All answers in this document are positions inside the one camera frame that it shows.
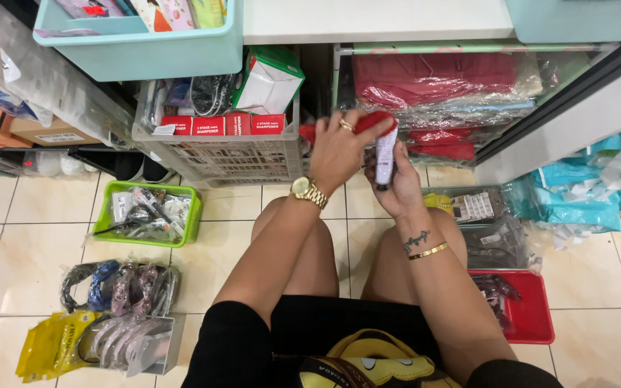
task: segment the gold wristwatch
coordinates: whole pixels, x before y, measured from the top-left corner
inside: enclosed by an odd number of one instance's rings
[[[327,206],[328,198],[315,186],[315,180],[309,177],[300,177],[291,184],[291,193],[298,199],[306,199],[320,207]]]

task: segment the tiled floor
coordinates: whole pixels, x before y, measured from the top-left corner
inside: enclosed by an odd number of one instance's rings
[[[419,168],[422,186],[474,184],[468,171]],[[178,365],[165,376],[81,369],[38,387],[177,387],[197,342],[203,313],[248,246],[253,221],[288,185],[209,189],[194,186],[204,202],[198,241],[181,249],[89,241],[104,187],[112,178],[82,180],[0,177],[0,387],[20,384],[14,374],[26,332],[59,311],[57,290],[65,269],[80,262],[145,258],[177,267],[183,282],[176,311],[187,313]],[[322,213],[335,244],[342,297],[360,297],[380,234],[393,225],[357,175],[338,190]],[[544,259],[556,340],[513,345],[517,356],[557,376],[565,387],[621,387],[621,233],[594,235]],[[79,290],[87,285],[80,285]]]

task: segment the wrist tattoo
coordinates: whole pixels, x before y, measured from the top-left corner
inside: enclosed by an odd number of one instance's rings
[[[426,240],[428,239],[428,234],[430,234],[430,231],[421,231],[421,235],[413,238],[413,237],[409,237],[409,241],[407,241],[406,243],[404,243],[404,251],[406,251],[406,254],[410,254],[411,253],[411,246],[412,245],[416,245],[418,246],[421,243],[421,240],[423,240],[423,245],[426,244]]]

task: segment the black shoe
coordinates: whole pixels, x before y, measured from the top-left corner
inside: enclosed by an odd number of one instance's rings
[[[116,180],[139,180],[143,176],[143,156],[143,153],[117,152],[114,167]]]
[[[167,170],[162,167],[161,164],[152,160],[148,155],[144,155],[143,158],[143,179],[147,183],[159,184],[162,183],[174,175],[173,170]]]

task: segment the gold bracelet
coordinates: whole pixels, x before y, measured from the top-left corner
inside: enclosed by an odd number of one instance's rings
[[[448,247],[448,246],[449,246],[449,244],[447,244],[447,242],[444,242],[444,243],[442,243],[442,244],[440,244],[440,245],[436,246],[436,247],[435,247],[435,248],[433,248],[433,249],[429,249],[428,251],[421,252],[421,253],[419,253],[419,254],[417,254],[417,255],[409,256],[409,260],[416,260],[416,259],[424,258],[424,257],[426,257],[427,255],[432,255],[432,254],[433,254],[433,253],[435,253],[435,252],[442,251],[443,249],[445,249],[445,248],[446,248],[446,247]]]

